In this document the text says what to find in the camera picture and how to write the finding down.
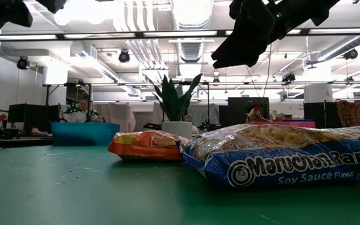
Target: blue bin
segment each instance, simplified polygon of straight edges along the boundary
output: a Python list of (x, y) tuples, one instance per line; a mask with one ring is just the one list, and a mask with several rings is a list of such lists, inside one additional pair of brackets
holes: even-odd
[(110, 122), (53, 122), (54, 146), (108, 146), (120, 131)]

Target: wall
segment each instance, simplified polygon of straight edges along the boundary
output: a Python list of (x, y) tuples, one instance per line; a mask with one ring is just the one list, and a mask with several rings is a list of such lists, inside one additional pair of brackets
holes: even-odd
[(43, 75), (32, 70), (19, 70), (16, 63), (0, 57), (0, 109), (12, 104), (45, 104)]

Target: ceiling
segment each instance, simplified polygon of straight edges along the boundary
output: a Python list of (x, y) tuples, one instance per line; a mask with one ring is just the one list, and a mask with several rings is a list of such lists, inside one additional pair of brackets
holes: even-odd
[[(87, 20), (71, 21), (65, 26), (56, 24), (54, 15), (47, 11), (36, 1), (26, 1), (29, 10), (34, 18), (32, 27), (26, 28), (17, 26), (15, 24), (6, 24), (1, 34), (34, 34), (34, 33), (92, 33), (92, 32), (114, 32), (113, 19), (109, 15), (115, 13), (112, 2), (100, 2), (104, 5), (103, 11), (97, 12), (99, 15), (104, 15), (106, 19), (97, 25), (93, 25)], [(231, 30), (234, 21), (228, 16), (230, 1), (214, 1), (211, 29), (227, 29)], [(153, 1), (153, 21), (154, 26), (159, 31), (173, 30), (173, 20), (170, 12), (169, 0)], [(198, 13), (198, 9), (190, 8), (190, 16)], [(300, 25), (300, 28), (313, 28), (311, 21), (307, 21)], [(330, 17), (320, 27), (323, 28), (350, 28), (360, 27), (360, 2), (352, 4), (352, 0), (341, 0), (336, 6), (330, 10)], [(356, 59), (350, 59), (346, 62), (344, 59), (334, 58), (327, 62), (317, 64), (320, 71), (323, 69), (326, 75), (318, 74), (318, 72), (309, 72), (307, 66), (304, 65), (303, 60), (307, 54), (310, 53), (313, 57), (318, 52), (325, 50), (328, 47), (336, 44), (338, 41), (345, 38), (345, 36), (311, 36), (311, 37), (285, 37), (282, 40), (275, 41), (272, 46), (268, 46), (266, 52), (261, 55), (258, 63), (247, 68), (246, 66), (229, 67), (226, 69), (218, 69), (218, 78), (222, 82), (239, 82), (239, 81), (274, 81), (281, 80), (282, 73), (279, 73), (285, 66), (290, 66), (292, 72), (296, 75), (297, 81), (320, 81), (320, 80), (338, 80), (342, 81), (351, 74), (359, 74), (360, 72), (360, 46), (356, 47), (359, 56)], [(171, 78), (181, 78), (178, 69), (178, 54), (176, 52), (176, 45), (170, 44), (169, 39), (159, 39), (159, 49), (164, 59), (166, 66), (169, 69), (169, 76)], [(202, 57), (202, 73), (204, 80), (212, 81), (215, 77), (213, 68), (213, 60), (211, 53), (224, 41), (224, 38), (214, 38), (213, 42), (206, 43), (204, 54)], [(52, 53), (62, 58), (70, 67), (69, 78), (84, 79), (88, 82), (101, 83), (106, 79), (92, 67), (87, 67), (77, 57), (71, 56), (70, 46), (73, 42), (69, 41), (47, 41), (47, 42), (4, 42), (3, 47), (7, 49), (47, 49)], [(98, 51), (98, 58), (104, 62), (111, 70), (116, 72), (120, 79), (126, 82), (140, 82), (139, 62), (130, 52), (130, 61), (128, 63), (120, 63), (118, 54), (120, 49), (126, 49), (125, 40), (113, 41), (88, 41), (87, 44), (92, 44)], [(223, 89), (224, 87), (212, 87), (213, 89)], [(228, 86), (228, 89), (240, 88), (239, 86)], [(118, 87), (100, 88), (96, 91), (123, 91)], [(356, 92), (360, 91), (360, 86), (356, 88)], [(247, 93), (255, 93), (255, 90), (247, 90)]]

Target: person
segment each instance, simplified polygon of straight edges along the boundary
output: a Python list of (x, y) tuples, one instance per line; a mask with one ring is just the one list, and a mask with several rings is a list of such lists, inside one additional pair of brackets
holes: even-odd
[[(87, 121), (87, 112), (88, 112), (88, 96), (83, 96), (79, 102), (79, 108), (81, 111), (79, 112), (72, 112), (70, 115), (70, 119), (66, 119), (72, 123), (83, 123)], [(94, 109), (94, 115), (91, 116), (90, 122), (95, 123), (103, 123), (104, 118), (99, 115), (99, 113)]]

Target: table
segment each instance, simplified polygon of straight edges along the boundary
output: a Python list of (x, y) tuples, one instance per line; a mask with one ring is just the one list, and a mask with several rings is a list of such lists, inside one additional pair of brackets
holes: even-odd
[(0, 224), (360, 224), (360, 182), (216, 189), (180, 164), (106, 147), (0, 149)]

